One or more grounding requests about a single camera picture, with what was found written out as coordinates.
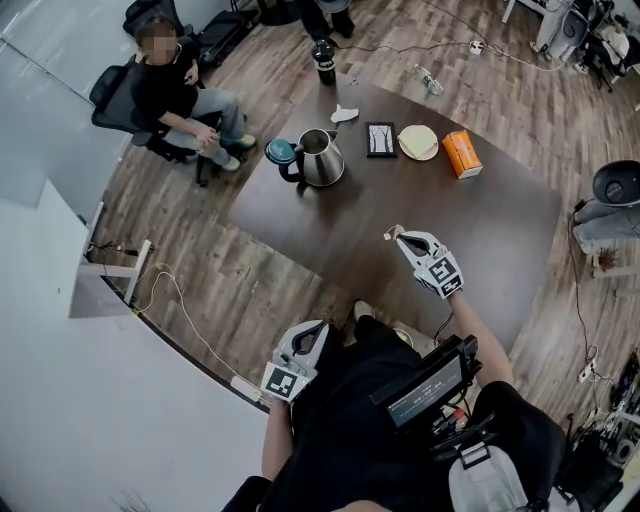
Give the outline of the orange tissue box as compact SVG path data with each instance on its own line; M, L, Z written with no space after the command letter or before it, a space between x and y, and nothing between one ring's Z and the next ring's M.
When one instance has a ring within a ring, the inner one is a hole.
M447 134L442 144L458 179L474 177L483 169L466 130Z

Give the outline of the person's right forearm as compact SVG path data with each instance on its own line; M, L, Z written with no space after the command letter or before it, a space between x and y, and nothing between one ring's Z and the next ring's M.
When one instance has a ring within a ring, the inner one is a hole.
M461 336L474 336L477 339L476 360L482 365L476 374L478 385L483 388L498 381L512 385L513 370L504 348L481 321L463 293L454 292L447 300Z

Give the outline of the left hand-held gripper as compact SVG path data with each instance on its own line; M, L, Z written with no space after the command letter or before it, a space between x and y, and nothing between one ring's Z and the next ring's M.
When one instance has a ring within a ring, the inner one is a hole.
M317 376L317 366L329 339L330 326L324 320L310 320L289 328L277 353L266 364L260 390L291 403ZM292 357L305 357L306 365Z

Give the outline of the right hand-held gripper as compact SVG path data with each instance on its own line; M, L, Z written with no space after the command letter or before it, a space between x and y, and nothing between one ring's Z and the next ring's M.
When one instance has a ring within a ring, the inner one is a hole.
M413 268L414 278L441 299L447 299L464 286L458 263L448 248L433 234L405 231L397 235L396 243ZM437 253L426 257L426 253Z

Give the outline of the person's dark clothing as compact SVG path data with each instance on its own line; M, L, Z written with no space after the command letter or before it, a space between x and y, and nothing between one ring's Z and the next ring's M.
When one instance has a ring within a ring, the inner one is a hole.
M419 354L375 318L356 321L354 335L289 404L293 452L278 476L249 477L222 512L454 512L455 460L435 460L427 433L395 433L370 400ZM546 512L565 449L561 428L500 381L480 387L469 422L485 423L489 445L510 457L526 512Z

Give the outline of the black picture frame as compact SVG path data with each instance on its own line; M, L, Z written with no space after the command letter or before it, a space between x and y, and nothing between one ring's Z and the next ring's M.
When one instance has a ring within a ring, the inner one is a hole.
M392 122L367 122L367 157L395 158L396 130Z

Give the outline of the teal round lid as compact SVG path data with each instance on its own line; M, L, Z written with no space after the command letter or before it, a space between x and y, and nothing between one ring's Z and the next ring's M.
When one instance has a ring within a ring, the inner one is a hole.
M296 145L287 140L276 138L264 148L266 158L277 166L289 166L296 160Z

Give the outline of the black chest monitor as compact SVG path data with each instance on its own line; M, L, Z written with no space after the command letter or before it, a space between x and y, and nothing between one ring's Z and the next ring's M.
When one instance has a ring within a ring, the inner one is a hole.
M477 350L476 337L453 335L370 400L395 433L424 432L444 439L466 417L459 404L481 369Z

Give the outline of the black water bottle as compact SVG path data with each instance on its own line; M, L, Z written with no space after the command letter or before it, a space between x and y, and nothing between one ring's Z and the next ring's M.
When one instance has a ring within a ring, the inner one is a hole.
M336 82L334 55L334 47L326 40L316 41L311 49L311 56L319 79L325 85L332 85Z

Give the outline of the clear plastic bottle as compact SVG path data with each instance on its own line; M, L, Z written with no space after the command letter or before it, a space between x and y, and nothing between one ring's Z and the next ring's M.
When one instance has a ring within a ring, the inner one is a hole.
M421 82L428 89L428 91L433 95L440 95L443 92L442 85L437 81L437 79L423 66L419 64L414 65L414 70Z

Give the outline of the person's left forearm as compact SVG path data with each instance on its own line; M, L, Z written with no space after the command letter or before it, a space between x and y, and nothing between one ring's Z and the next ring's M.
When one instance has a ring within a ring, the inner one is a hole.
M262 476L273 481L293 452L291 410L288 403L273 399L267 419L261 470Z

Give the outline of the white shelf unit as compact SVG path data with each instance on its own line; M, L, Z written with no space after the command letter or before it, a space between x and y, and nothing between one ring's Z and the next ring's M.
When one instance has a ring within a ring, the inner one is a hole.
M139 249L124 247L113 241L95 244L94 234L105 210L105 203L100 200L89 221L79 217L87 233L71 299L69 317L72 319L125 315L133 306L134 292L143 277L147 260L155 250L148 239L142 242ZM90 259L93 253L105 256L106 252L123 254L135 261L127 266L110 265L104 260L98 263Z

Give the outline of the stainless steel kettle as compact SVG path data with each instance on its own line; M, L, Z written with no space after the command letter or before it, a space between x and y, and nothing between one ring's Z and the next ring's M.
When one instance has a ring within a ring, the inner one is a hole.
M278 164L280 176L286 182L316 188L336 183L346 168L336 138L336 130L313 128L303 132L291 149L293 160Z

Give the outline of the black folded trolley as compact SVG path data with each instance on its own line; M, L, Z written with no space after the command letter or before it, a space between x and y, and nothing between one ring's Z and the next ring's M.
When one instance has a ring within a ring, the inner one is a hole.
M244 37L251 25L251 17L243 11L222 11L196 35L199 64L218 66L231 50L234 42Z

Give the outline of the black mesh office chair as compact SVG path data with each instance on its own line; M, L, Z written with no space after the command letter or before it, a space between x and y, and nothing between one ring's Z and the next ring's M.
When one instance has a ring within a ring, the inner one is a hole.
M122 27L127 34L134 36L141 24L155 16L164 16L169 19L176 28L178 35L184 33L174 0L135 0L125 11Z
M208 181L203 177L206 161L204 156L197 154L195 150L171 145L160 135L144 131L134 123L135 104L131 84L136 65L136 56L133 55L124 65L109 66L98 78L89 94L94 105L92 124L129 133L134 146L144 147L169 162L185 164L189 160L195 160L195 183L206 187Z

